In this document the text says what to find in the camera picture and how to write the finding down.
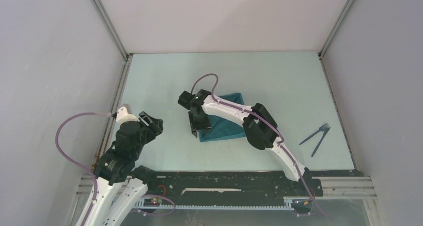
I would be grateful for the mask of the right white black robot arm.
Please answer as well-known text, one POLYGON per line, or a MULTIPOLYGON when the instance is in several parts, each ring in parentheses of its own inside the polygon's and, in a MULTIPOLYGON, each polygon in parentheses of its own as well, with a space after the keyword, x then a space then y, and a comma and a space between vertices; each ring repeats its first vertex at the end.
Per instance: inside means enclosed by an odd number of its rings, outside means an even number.
POLYGON ((242 105, 206 90, 183 91, 178 104, 188 110, 192 134, 201 142, 246 137, 251 146, 277 159, 294 194, 303 195, 310 189, 309 169, 286 147, 277 123, 262 104, 242 105))

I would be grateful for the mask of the teal satin napkin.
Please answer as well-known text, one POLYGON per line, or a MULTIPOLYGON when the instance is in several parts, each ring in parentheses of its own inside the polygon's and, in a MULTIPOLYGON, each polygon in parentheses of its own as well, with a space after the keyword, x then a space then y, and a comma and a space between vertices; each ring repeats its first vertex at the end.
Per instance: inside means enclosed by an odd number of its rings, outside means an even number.
MULTIPOLYGON (((233 93, 219 97, 223 100, 233 102, 234 104, 244 104, 241 93, 233 93)), ((208 115, 208 117, 211 124, 211 130, 204 139, 199 139, 200 142, 230 140, 246 136, 242 126, 219 116, 208 115)))

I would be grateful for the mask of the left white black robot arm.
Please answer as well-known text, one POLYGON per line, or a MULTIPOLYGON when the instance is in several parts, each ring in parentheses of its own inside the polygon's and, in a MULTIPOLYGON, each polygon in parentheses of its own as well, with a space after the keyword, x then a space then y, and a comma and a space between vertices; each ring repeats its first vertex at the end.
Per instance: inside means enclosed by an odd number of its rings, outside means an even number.
POLYGON ((135 202, 157 190, 158 181, 145 175, 132 177, 124 192, 115 198, 135 168, 144 146, 163 132, 163 120, 145 112, 138 116, 123 106, 112 117, 119 125, 111 148, 100 157, 94 169, 90 200, 77 221, 78 226, 119 226, 135 202))

